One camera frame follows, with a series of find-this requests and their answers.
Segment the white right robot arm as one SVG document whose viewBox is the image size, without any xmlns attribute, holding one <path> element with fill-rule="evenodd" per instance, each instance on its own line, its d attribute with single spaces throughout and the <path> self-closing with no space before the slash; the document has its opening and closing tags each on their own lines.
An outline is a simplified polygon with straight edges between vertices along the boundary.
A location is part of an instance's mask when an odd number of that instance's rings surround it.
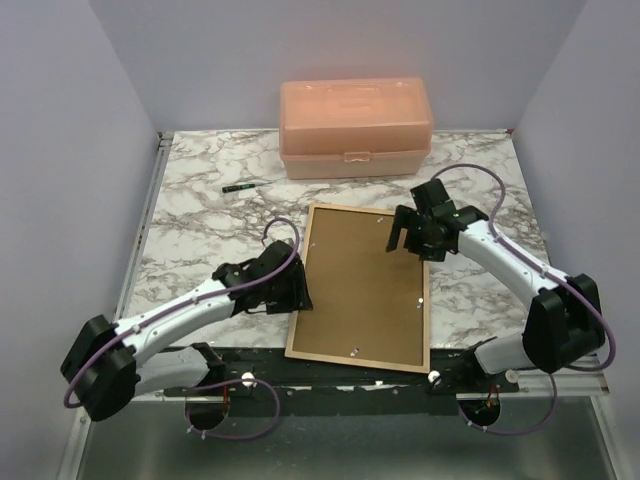
<svg viewBox="0 0 640 480">
<path fill-rule="evenodd" d="M 522 332 L 481 341 L 461 354 L 456 373 L 467 389 L 483 391 L 507 370 L 553 374 L 603 346 L 606 332 L 593 279 L 571 277 L 539 261 L 503 235 L 489 215 L 456 207 L 439 179 L 412 188 L 411 197 L 413 206 L 395 209 L 387 251 L 403 247 L 427 262 L 463 255 L 528 309 Z"/>
</svg>

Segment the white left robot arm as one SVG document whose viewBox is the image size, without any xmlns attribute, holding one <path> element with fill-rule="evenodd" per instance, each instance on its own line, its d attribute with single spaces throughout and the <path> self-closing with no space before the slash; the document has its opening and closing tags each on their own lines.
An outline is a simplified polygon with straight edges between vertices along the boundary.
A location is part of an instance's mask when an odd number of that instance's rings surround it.
<svg viewBox="0 0 640 480">
<path fill-rule="evenodd" d="M 276 241 L 256 258 L 224 263 L 186 294 L 145 313 L 87 320 L 60 367 L 68 383 L 64 406 L 102 421 L 148 392 L 186 387 L 214 393 L 222 372 L 203 347 L 170 351 L 169 346 L 259 306 L 269 314 L 312 309 L 296 247 Z"/>
</svg>

